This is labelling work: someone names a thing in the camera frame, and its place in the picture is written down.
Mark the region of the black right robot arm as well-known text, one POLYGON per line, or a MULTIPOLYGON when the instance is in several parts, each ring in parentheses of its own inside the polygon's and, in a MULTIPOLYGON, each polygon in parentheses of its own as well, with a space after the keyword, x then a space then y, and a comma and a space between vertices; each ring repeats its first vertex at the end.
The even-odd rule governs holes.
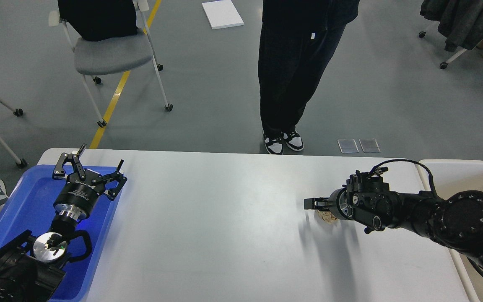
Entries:
POLYGON ((391 191, 383 180, 387 163, 378 163, 368 172, 357 170, 327 198, 306 198, 304 209, 359 222, 366 234, 404 228, 463 254, 483 277, 483 191, 466 190, 442 199, 431 170, 417 161, 414 164, 428 174, 429 190, 391 191))

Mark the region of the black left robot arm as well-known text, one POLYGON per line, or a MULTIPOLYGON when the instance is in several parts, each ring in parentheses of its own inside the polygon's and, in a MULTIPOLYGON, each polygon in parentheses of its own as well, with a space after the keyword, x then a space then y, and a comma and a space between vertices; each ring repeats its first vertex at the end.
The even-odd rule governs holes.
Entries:
POLYGON ((84 167, 86 149, 24 174, 0 216, 0 302, 78 302, 88 291, 127 177, 84 167))

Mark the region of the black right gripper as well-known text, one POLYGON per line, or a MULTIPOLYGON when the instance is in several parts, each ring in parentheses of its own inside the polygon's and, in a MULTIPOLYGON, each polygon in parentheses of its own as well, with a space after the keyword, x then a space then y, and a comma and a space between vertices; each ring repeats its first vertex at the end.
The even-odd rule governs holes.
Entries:
POLYGON ((348 201, 346 197, 346 188, 334 190, 330 197, 324 198, 305 198, 305 210, 330 211, 331 214, 339 220, 349 220, 347 215, 348 201))

